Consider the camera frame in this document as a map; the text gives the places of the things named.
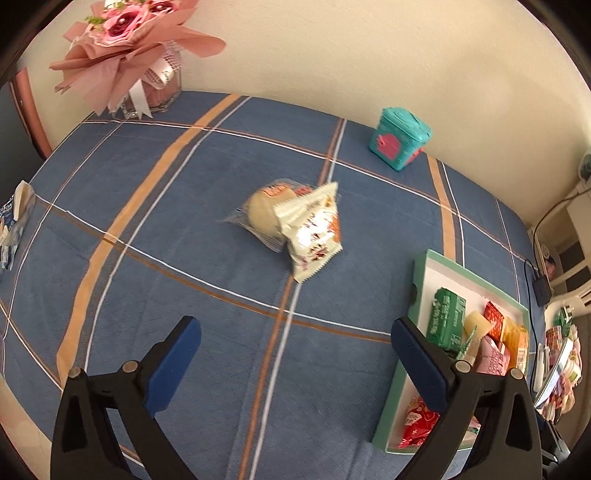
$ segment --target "black power adapter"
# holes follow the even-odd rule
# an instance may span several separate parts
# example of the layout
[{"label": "black power adapter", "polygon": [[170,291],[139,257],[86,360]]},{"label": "black power adapter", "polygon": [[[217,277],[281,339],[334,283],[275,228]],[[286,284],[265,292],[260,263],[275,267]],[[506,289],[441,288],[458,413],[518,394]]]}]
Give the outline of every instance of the black power adapter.
[{"label": "black power adapter", "polygon": [[550,303],[552,291],[550,290],[550,282],[548,282],[548,277],[546,277],[546,275],[536,276],[531,286],[534,288],[535,300],[538,307],[543,307]]}]

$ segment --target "green tray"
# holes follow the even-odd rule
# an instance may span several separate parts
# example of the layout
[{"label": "green tray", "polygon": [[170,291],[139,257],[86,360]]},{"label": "green tray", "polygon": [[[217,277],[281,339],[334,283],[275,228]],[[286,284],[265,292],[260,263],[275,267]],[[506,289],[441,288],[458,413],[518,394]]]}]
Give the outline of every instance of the green tray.
[{"label": "green tray", "polygon": [[[530,331],[528,310],[502,290],[488,283],[461,265],[448,258],[427,250],[414,262],[413,295],[408,309],[408,317],[418,329],[426,333],[435,292],[445,287],[466,299],[466,315],[474,310],[484,312],[487,301],[492,301],[501,312],[525,325]],[[394,371],[390,392],[374,433],[372,443],[386,453],[412,455],[417,447],[399,449],[398,444],[404,430],[404,420],[408,404],[417,394],[402,363],[398,362]],[[470,449],[474,441],[463,442],[459,450]]]}]

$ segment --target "pink flower bouquet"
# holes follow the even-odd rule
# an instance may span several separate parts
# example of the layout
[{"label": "pink flower bouquet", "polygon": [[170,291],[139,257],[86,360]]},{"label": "pink flower bouquet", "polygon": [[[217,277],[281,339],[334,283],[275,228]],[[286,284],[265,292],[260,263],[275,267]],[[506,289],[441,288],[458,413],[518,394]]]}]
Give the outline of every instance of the pink flower bouquet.
[{"label": "pink flower bouquet", "polygon": [[72,45],[62,61],[50,64],[61,70],[63,82],[56,92],[72,88],[101,114],[116,112],[126,95],[139,116],[151,116],[148,99],[161,98],[166,87],[180,87],[182,49],[209,57],[225,42],[183,26],[193,15],[198,0],[124,0],[109,7],[92,5],[91,17],[77,22],[64,34]]}]

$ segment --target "blue gripper pad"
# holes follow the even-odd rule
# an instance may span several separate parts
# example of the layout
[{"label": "blue gripper pad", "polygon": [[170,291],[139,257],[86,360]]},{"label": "blue gripper pad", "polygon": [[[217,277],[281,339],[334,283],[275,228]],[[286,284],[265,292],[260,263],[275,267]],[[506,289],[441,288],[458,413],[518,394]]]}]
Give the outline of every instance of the blue gripper pad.
[{"label": "blue gripper pad", "polygon": [[448,382],[421,343],[400,319],[392,325],[391,342],[425,405],[432,411],[445,412]]},{"label": "blue gripper pad", "polygon": [[168,408],[200,344],[201,326],[191,318],[148,380],[144,407],[152,418]]}]

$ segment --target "red snack package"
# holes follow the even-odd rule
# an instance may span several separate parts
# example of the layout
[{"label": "red snack package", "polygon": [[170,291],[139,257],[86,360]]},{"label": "red snack package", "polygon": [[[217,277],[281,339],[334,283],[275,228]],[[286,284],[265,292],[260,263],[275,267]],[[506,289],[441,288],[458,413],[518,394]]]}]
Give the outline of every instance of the red snack package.
[{"label": "red snack package", "polygon": [[484,318],[486,318],[492,324],[492,330],[488,332],[488,335],[495,339],[497,342],[501,341],[503,334],[503,325],[505,323],[505,316],[499,312],[499,309],[490,301],[486,304],[484,309]]},{"label": "red snack package", "polygon": [[398,448],[421,446],[438,420],[439,413],[429,410],[421,397],[414,397],[408,406],[404,432]]}]

